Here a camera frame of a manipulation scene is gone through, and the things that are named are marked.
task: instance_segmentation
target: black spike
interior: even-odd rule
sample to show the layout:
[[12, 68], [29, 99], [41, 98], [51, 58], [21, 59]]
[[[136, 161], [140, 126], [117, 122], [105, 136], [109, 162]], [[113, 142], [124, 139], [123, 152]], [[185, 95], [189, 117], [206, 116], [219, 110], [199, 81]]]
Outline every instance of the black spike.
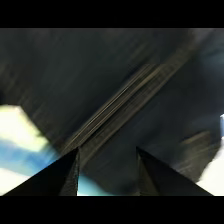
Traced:
[[78, 157], [72, 150], [4, 196], [77, 195]]
[[139, 148], [137, 148], [137, 153], [139, 155], [140, 195], [212, 196], [149, 153]]

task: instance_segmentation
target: black fin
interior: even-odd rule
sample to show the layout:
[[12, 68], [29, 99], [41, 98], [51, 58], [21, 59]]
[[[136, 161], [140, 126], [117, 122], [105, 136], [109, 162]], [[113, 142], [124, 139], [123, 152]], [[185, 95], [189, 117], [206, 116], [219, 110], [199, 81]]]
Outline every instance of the black fin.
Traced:
[[79, 157], [78, 149], [72, 150], [4, 196], [77, 195], [79, 174], [77, 157]]
[[140, 160], [140, 195], [212, 196], [149, 153], [139, 148], [137, 148], [137, 153]]

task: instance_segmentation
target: black pointed object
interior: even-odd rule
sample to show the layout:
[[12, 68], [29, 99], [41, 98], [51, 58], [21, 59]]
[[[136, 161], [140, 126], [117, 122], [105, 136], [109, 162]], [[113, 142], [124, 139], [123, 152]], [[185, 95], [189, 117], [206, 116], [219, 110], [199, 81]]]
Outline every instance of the black pointed object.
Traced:
[[140, 169], [140, 195], [212, 196], [149, 153], [139, 148], [137, 148], [137, 153], [139, 156]]
[[76, 196], [78, 149], [72, 150], [4, 196]]

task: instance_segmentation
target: railway track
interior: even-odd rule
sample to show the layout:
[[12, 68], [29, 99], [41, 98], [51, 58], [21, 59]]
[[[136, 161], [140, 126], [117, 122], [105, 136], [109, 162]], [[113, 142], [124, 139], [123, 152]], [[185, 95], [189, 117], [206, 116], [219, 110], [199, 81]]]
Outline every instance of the railway track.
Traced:
[[63, 147], [62, 155], [79, 147], [81, 169], [125, 123], [127, 123], [173, 75], [192, 57], [197, 47], [211, 30], [203, 34], [197, 42], [183, 43], [163, 64], [151, 60], [141, 68], [123, 88], [104, 104]]

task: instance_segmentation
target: black triangle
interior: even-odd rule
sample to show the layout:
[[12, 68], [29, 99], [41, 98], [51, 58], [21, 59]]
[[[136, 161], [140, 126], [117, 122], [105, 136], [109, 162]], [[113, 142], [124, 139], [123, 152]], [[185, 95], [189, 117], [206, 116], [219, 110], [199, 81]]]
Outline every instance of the black triangle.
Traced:
[[4, 196], [58, 196], [74, 163], [78, 149], [72, 150]]
[[139, 148], [137, 148], [137, 153], [153, 182], [153, 187], [160, 196], [212, 196], [149, 153]]

